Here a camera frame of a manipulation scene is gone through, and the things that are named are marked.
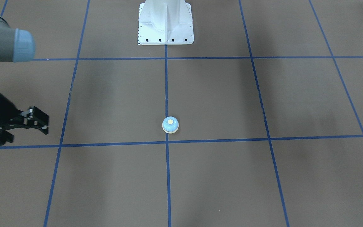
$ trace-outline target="blue joint cap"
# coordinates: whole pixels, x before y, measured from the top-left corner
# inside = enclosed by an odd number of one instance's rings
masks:
[[[179,129],[179,121],[174,117],[167,117],[162,122],[162,128],[166,133],[175,133]]]
[[[36,44],[30,32],[15,30],[15,41],[13,44],[12,62],[31,61],[36,53]]]

